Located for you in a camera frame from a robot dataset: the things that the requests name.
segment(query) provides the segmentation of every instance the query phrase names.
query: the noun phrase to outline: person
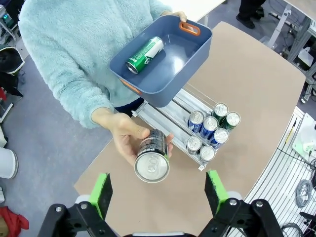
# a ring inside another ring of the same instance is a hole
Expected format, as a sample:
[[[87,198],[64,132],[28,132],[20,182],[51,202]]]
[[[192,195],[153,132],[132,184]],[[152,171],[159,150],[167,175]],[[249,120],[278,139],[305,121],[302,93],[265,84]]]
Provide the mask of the person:
[[[158,0],[27,0],[19,17],[25,47],[54,97],[84,127],[110,130],[117,150],[132,165],[132,141],[150,131],[130,118],[143,100],[110,72],[109,62],[168,14],[187,20]],[[167,137],[169,156],[172,138]]]
[[[255,24],[251,19],[259,21],[264,17],[264,11],[262,4],[266,0],[241,0],[239,14],[236,16],[236,19],[240,21],[245,27],[249,29],[254,29]]]

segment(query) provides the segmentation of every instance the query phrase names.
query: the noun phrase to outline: gray floor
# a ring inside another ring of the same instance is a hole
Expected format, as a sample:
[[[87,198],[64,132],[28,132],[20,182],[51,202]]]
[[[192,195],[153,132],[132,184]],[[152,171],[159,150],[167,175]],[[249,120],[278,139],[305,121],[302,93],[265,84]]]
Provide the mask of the gray floor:
[[[238,22],[235,16],[239,4],[238,0],[229,0],[228,4],[212,11],[210,27],[226,21],[258,40],[272,34],[277,20],[270,16],[256,23],[255,30],[249,30]],[[273,8],[283,12],[282,5],[285,3],[267,0],[264,9],[266,13]],[[290,19],[292,22],[302,21],[303,16],[294,11]],[[276,50],[292,41],[285,28]],[[25,83],[20,90],[24,98],[16,103],[2,125],[9,137],[8,148],[19,157],[19,172],[15,179],[2,179],[0,182],[5,186],[5,204],[30,221],[30,230],[23,231],[20,236],[34,237],[51,204],[71,206],[74,203],[77,197],[73,188],[75,181],[108,143],[111,135],[100,128],[84,129],[73,121],[53,98],[31,58],[26,59],[23,70]],[[304,112],[316,118],[315,105],[312,100],[303,106],[299,104]]]

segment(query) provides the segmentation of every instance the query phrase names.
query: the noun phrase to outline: green gripper pad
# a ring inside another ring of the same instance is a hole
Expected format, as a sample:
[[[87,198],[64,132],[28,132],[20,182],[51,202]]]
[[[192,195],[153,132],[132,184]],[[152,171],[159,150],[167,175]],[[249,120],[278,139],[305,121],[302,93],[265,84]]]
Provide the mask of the green gripper pad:
[[[213,216],[219,211],[229,197],[224,188],[224,185],[216,170],[209,170],[206,173],[205,193],[211,207]]]
[[[100,174],[90,195],[89,202],[96,207],[103,220],[107,215],[112,194],[110,175],[107,173]]]

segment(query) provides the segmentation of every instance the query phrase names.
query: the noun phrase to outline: blue bin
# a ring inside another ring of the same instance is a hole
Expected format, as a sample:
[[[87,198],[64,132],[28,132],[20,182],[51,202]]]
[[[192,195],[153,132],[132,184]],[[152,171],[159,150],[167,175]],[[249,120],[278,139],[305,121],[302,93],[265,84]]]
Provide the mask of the blue bin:
[[[132,73],[125,62],[154,36],[163,40],[163,50],[139,74]],[[211,39],[212,31],[202,24],[162,16],[113,57],[110,69],[140,97],[155,107],[164,107],[208,58]]]

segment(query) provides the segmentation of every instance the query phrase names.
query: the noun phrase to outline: orange handle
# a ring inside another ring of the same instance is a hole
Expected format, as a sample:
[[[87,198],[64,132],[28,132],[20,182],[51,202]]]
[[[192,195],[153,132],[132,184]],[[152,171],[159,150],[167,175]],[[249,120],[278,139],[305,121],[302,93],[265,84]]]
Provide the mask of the orange handle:
[[[141,92],[139,89],[133,87],[131,84],[127,83],[127,82],[124,81],[123,79],[120,78],[120,81],[121,81],[124,85],[127,85],[129,88],[131,88],[133,91],[135,91],[137,94],[140,94],[140,95],[142,94],[142,92]]]
[[[185,32],[188,32],[194,36],[199,36],[201,34],[201,30],[199,29],[199,27],[189,24],[187,22],[182,22],[180,21],[179,23],[179,28]]]

